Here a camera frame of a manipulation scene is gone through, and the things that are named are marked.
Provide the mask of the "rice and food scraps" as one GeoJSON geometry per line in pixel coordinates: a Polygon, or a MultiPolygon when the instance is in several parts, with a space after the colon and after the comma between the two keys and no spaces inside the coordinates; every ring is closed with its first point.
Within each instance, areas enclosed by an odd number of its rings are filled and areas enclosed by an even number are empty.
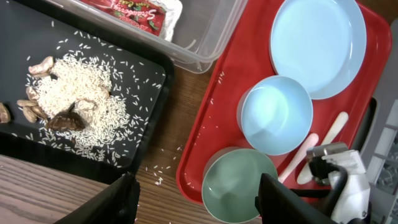
{"type": "Polygon", "coordinates": [[[16,104],[23,117],[39,125],[39,143],[117,167],[127,157],[116,145],[142,140],[149,108],[141,90],[159,90],[160,78],[139,76],[145,62],[121,59],[119,47],[74,31],[78,42],[56,41],[60,56],[29,62],[26,96],[16,104]]]}

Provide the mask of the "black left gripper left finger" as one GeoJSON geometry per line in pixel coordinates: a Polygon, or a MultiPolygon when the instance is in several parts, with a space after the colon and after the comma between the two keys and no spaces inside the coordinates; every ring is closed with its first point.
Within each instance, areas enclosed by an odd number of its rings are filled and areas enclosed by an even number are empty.
{"type": "Polygon", "coordinates": [[[140,190],[127,172],[55,224],[135,224],[140,190]]]}

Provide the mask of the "red snack wrapper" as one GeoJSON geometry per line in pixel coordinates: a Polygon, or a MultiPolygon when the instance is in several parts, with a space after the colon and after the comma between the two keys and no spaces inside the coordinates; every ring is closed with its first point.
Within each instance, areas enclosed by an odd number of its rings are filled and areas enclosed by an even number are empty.
{"type": "Polygon", "coordinates": [[[141,30],[160,35],[164,26],[165,9],[145,0],[81,0],[111,16],[141,30]]]}

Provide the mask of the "white plastic spoon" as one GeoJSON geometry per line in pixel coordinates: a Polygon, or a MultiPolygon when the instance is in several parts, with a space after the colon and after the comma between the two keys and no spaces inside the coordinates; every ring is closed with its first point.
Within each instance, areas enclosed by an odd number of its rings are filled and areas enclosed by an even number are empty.
{"type": "MultiPolygon", "coordinates": [[[[327,132],[325,138],[323,139],[321,145],[330,144],[334,138],[340,133],[340,131],[344,128],[345,124],[349,119],[349,115],[347,112],[342,111],[337,118],[335,119],[334,123],[331,125],[331,128],[327,132]]],[[[300,185],[304,185],[310,182],[312,179],[312,173],[310,171],[309,164],[306,163],[302,170],[300,171],[297,177],[297,183],[300,185]]]]}

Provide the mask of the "green bowl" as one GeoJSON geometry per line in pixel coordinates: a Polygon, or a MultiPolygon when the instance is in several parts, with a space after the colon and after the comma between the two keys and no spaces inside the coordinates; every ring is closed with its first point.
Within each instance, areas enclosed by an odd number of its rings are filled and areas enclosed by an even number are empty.
{"type": "Polygon", "coordinates": [[[255,207],[262,174],[278,178],[272,160],[255,150],[227,147],[205,166],[201,198],[209,214],[225,223],[245,223],[259,216],[255,207]]]}

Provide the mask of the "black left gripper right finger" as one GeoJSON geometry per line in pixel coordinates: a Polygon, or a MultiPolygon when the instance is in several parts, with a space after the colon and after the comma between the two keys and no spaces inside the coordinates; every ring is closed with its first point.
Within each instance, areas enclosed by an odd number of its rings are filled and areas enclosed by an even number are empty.
{"type": "Polygon", "coordinates": [[[263,223],[328,224],[334,222],[266,173],[261,175],[254,204],[263,223]]]}

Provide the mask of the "light blue bowl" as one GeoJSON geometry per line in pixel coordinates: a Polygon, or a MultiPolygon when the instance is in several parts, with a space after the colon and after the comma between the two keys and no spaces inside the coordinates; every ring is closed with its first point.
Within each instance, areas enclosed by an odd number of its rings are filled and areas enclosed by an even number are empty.
{"type": "Polygon", "coordinates": [[[287,154],[304,142],[313,121],[313,103],[296,80],[274,75],[240,98],[236,121],[246,141],[271,156],[287,154]]]}

